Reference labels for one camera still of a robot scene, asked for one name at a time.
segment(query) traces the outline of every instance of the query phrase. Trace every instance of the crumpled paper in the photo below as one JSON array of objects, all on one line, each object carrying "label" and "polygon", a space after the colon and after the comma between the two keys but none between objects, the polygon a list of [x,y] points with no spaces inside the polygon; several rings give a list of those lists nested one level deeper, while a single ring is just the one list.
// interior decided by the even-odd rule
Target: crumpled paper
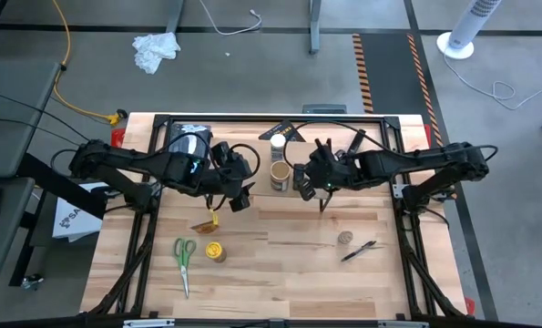
[{"label": "crumpled paper", "polygon": [[147,74],[155,74],[161,59],[175,59],[176,51],[181,50],[176,36],[171,32],[160,35],[137,36],[133,41],[133,47],[137,49],[135,65],[143,69]]}]

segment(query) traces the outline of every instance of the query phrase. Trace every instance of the green scissors handle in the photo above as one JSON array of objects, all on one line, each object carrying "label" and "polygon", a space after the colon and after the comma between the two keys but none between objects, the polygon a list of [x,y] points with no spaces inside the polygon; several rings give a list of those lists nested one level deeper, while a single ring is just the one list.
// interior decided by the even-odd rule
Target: green scissors handle
[{"label": "green scissors handle", "polygon": [[177,238],[173,244],[173,256],[178,261],[179,266],[188,268],[189,256],[196,250],[196,242],[193,240],[184,240]]}]

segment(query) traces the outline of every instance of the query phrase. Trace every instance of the yellow can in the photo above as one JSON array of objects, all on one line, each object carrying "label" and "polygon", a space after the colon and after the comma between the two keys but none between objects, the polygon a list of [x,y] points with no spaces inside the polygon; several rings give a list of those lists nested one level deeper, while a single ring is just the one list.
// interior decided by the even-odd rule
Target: yellow can
[{"label": "yellow can", "polygon": [[226,250],[222,248],[219,242],[211,242],[206,246],[206,256],[215,262],[222,263],[226,260]]}]

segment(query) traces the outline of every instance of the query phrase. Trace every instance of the scissors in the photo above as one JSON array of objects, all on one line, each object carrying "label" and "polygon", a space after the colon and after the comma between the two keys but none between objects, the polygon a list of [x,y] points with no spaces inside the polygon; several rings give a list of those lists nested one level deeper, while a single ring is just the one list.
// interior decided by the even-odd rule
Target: scissors
[{"label": "scissors", "polygon": [[189,285],[188,285],[188,265],[189,256],[196,250],[196,242],[192,240],[184,240],[177,238],[173,244],[173,256],[178,261],[179,271],[181,272],[181,279],[183,280],[183,289],[186,292],[186,298],[189,298]]}]

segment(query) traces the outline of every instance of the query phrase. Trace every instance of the white cable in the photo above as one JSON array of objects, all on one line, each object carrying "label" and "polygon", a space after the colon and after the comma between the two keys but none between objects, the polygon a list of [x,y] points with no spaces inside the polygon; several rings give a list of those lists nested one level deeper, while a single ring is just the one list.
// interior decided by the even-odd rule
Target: white cable
[{"label": "white cable", "polygon": [[257,13],[255,13],[254,10],[251,9],[249,11],[251,13],[251,15],[255,16],[259,20],[257,24],[255,24],[255,25],[253,25],[253,26],[251,26],[249,28],[241,29],[239,31],[234,31],[234,32],[229,32],[229,33],[221,32],[216,27],[216,23],[214,23],[214,19],[210,15],[210,11],[208,10],[208,8],[204,4],[204,2],[202,0],[199,0],[199,2],[201,3],[201,6],[204,7],[204,11],[206,12],[206,15],[208,15],[208,18],[210,19],[210,22],[212,23],[212,26],[214,26],[214,29],[216,30],[216,32],[218,32],[218,34],[221,35],[221,36],[234,36],[234,35],[237,35],[238,33],[244,33],[244,32],[248,32],[248,31],[252,31],[254,29],[259,28],[262,25],[262,17],[260,15],[258,15]]},{"label": "white cable", "polygon": [[[513,98],[515,95],[516,95],[516,89],[514,87],[512,87],[511,85],[507,84],[506,82],[503,82],[503,81],[495,81],[493,83],[493,86],[491,87],[491,93],[489,92],[486,92],[486,91],[483,91],[482,89],[478,88],[478,87],[475,87],[473,86],[472,84],[470,84],[469,82],[467,82],[467,80],[465,80],[464,77],[461,77],[459,75],[459,73],[456,72],[456,70],[449,64],[449,61],[446,59],[446,51],[445,51],[445,55],[444,55],[444,58],[445,58],[445,64],[447,67],[449,67],[450,70],[453,71],[453,73],[455,73],[455,75],[463,82],[465,83],[466,86],[472,88],[474,91],[477,91],[478,93],[480,94],[483,94],[483,95],[486,95],[488,97],[491,97],[493,98],[499,105],[509,109],[509,110],[516,110],[520,107],[522,107],[524,104],[526,104],[528,101],[530,101],[531,99],[533,99],[534,97],[537,97],[538,95],[540,95],[542,93],[542,89],[539,90],[537,93],[535,93],[534,95],[530,96],[530,97],[527,97],[526,99],[524,99],[522,102],[520,102],[519,104],[517,104],[517,106],[514,106],[514,107],[511,107],[509,106],[508,104],[506,104],[504,102],[504,100],[509,100],[511,98]],[[509,96],[499,96],[497,93],[496,93],[496,88],[497,86],[504,86],[504,87],[507,87],[510,91],[511,91],[511,95]]]}]

